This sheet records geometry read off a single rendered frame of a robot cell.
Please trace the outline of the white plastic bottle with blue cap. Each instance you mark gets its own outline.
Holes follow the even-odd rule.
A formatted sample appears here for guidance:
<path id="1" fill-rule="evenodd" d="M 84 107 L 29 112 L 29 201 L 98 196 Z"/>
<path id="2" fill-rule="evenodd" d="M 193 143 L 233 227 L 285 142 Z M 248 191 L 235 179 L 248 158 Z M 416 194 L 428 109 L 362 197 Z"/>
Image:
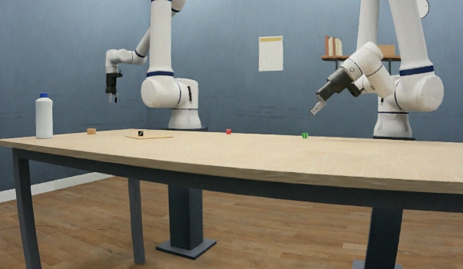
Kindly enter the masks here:
<path id="1" fill-rule="evenodd" d="M 36 100 L 36 138 L 53 138 L 52 134 L 52 100 L 48 98 L 48 93 L 41 93 Z"/>

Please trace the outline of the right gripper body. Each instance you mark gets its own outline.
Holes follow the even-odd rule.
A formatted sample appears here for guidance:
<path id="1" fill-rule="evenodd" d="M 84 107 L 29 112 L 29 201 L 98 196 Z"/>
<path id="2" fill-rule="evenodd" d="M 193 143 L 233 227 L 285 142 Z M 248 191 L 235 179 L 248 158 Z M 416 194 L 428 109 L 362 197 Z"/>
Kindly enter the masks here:
<path id="1" fill-rule="evenodd" d="M 117 77 L 122 77 L 121 70 L 117 73 L 117 68 L 106 68 L 106 93 L 117 94 Z"/>

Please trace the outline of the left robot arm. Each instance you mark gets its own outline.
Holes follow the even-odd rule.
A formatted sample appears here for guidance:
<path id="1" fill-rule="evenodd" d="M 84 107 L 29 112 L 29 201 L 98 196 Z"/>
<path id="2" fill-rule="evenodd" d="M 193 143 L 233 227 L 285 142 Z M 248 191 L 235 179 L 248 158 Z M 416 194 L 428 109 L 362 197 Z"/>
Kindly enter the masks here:
<path id="1" fill-rule="evenodd" d="M 347 59 L 361 74 L 354 82 L 359 90 L 364 88 L 361 94 L 376 92 L 379 96 L 374 135 L 411 137 L 408 112 L 436 110 L 444 86 L 428 59 L 417 0 L 389 2 L 402 60 L 400 75 L 391 76 L 380 61 L 383 54 L 376 46 L 380 0 L 362 0 L 357 50 Z"/>

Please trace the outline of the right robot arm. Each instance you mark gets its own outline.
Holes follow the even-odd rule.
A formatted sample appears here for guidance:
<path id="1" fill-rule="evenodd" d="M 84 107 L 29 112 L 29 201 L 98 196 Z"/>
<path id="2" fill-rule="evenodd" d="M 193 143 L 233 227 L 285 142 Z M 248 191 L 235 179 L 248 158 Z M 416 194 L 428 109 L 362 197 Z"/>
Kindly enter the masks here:
<path id="1" fill-rule="evenodd" d="M 172 108 L 169 128 L 182 129 L 201 128 L 198 84 L 189 79 L 174 79 L 170 66 L 171 19 L 185 3 L 186 0 L 151 0 L 150 28 L 135 51 L 121 49 L 106 53 L 106 68 L 117 68 L 117 63 L 143 65 L 150 51 L 147 79 L 141 86 L 143 102 L 150 108 Z"/>

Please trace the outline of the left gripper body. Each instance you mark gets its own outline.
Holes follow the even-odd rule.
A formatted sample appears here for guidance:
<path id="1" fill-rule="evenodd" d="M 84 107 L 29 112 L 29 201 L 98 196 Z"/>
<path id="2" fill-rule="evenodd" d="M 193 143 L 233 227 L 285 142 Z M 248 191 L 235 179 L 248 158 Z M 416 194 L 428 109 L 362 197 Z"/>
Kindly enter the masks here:
<path id="1" fill-rule="evenodd" d="M 320 95 L 326 101 L 333 93 L 339 94 L 344 88 L 347 88 L 354 97 L 357 97 L 364 89 L 359 90 L 354 83 L 360 77 L 361 74 L 357 67 L 346 59 L 344 62 L 340 62 L 339 68 L 326 79 L 327 83 L 316 92 L 316 95 Z"/>

